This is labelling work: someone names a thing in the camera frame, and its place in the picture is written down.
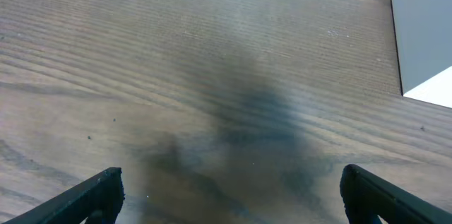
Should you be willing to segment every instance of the wooden surface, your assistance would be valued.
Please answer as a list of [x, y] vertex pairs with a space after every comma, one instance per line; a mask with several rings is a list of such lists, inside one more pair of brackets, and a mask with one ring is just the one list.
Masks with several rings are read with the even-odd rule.
[[348, 163], [452, 211], [451, 122], [390, 0], [0, 0], [0, 221], [110, 166], [118, 223], [346, 223]]

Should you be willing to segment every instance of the wooden table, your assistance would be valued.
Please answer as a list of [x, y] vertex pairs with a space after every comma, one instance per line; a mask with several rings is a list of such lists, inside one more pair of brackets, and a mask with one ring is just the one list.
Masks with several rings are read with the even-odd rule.
[[0, 221], [123, 168], [118, 223], [346, 223], [357, 163], [452, 211], [390, 0], [0, 0]]

